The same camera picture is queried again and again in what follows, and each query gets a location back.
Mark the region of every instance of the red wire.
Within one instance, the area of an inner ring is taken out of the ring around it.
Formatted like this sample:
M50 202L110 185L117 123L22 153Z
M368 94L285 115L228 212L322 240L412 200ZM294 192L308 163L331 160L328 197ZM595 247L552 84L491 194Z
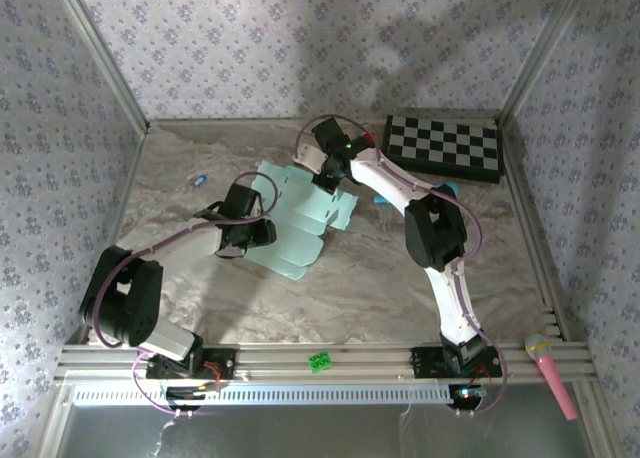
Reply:
M478 370L484 371L484 374L487 375L487 378L489 378L489 386L487 387L487 391L489 391L491 389L491 375L489 374L489 370L487 370L487 367L484 366L484 365L478 365L476 367L476 373L475 373L473 379L467 385L467 387L473 385L473 383L475 383L475 381L478 379Z
M220 391L220 380L222 373L220 373L219 367L216 363L209 363L208 361L202 364L206 369L213 371L216 374L216 388Z

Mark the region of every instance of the wall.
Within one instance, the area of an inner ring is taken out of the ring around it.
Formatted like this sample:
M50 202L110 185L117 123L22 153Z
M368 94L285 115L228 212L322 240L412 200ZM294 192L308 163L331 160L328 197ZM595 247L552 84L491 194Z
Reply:
M0 456L24 456L137 137L57 0L1 3Z
M640 456L640 0L585 0L517 116L523 167L629 456Z
M84 0L149 119L497 109L554 0Z

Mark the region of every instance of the checkerboard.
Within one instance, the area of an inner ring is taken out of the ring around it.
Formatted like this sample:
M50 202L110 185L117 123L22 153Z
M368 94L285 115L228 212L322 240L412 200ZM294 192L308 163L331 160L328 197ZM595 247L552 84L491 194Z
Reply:
M501 141L497 128L389 116L383 149L406 170L499 183Z

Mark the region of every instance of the light blue foam block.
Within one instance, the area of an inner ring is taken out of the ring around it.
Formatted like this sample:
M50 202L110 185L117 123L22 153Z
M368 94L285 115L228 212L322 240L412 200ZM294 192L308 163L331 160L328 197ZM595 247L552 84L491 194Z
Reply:
M349 224L357 197L336 191L330 195L313 183L313 175L299 168L282 168L263 161L258 171L270 176L279 196L270 219L278 239L269 246L247 251L245 258L291 279L301 278L318 259L327 225L344 230ZM263 208L273 203L273 187L257 177L251 187L262 196Z

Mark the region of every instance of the pink microphone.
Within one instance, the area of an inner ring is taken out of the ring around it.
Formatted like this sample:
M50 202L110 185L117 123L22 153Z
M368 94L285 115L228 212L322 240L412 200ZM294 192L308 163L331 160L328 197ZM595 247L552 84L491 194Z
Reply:
M575 420L578 418L578 412L573 406L571 398L567 393L567 389L562 383L562 379L558 374L556 363L551 356L551 343L542 335L531 335L524 342L525 349L529 356L538 364L538 368L542 371L544 379L547 380L549 388L553 392L560 409L564 413L567 420Z

